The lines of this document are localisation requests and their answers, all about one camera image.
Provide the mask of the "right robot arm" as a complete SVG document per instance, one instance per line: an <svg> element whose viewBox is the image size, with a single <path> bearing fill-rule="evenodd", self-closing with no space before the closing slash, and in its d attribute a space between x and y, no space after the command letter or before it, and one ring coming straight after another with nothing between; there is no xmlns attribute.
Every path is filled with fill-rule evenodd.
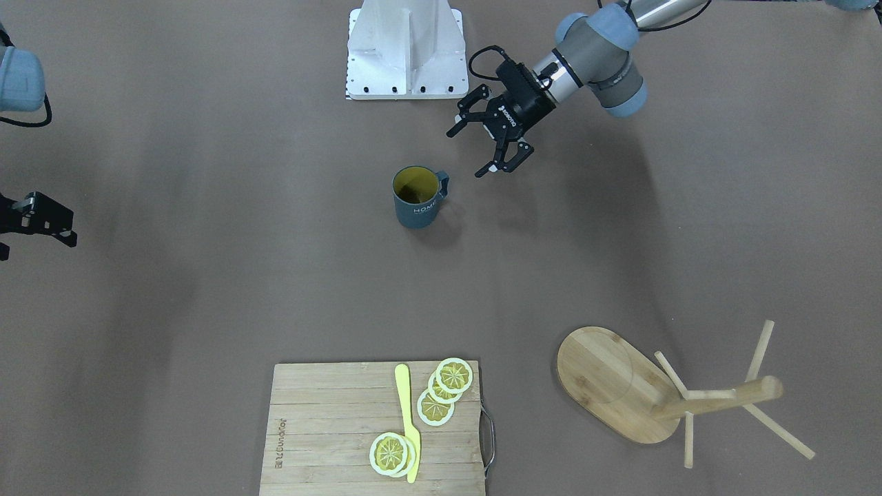
<svg viewBox="0 0 882 496"><path fill-rule="evenodd" d="M41 128L52 122L52 107L46 94L45 75L34 53L18 48L4 26L1 28L1 110L32 112L45 110L39 122L25 122L3 117L2 123L24 128ZM75 247L78 234L73 231L74 213L60 202L41 192L31 192L24 200L1 195L1 232L51 236L64 245Z"/></svg>

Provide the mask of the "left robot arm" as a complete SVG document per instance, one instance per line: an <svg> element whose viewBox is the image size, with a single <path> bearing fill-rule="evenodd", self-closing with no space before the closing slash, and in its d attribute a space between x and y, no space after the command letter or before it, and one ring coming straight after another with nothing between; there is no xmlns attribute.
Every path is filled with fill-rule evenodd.
<svg viewBox="0 0 882 496"><path fill-rule="evenodd" d="M495 142L491 160L477 170L513 172L533 153L525 134L580 88L588 88L612 116L633 115L648 100L648 85L631 50L646 32L686 24L708 8L708 1L613 1L599 3L592 14L576 12L555 29L555 47L535 66L514 61L499 46L502 57L494 76L458 103L455 136L469 123L481 123ZM493 95L488 82L504 87Z"/></svg>

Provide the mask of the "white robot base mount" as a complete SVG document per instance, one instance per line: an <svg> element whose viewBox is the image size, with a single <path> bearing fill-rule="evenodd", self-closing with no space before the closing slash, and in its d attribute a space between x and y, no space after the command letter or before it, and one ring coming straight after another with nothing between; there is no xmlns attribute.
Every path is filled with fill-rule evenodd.
<svg viewBox="0 0 882 496"><path fill-rule="evenodd" d="M469 91L462 13L447 1L365 1L349 13L346 97L460 99Z"/></svg>

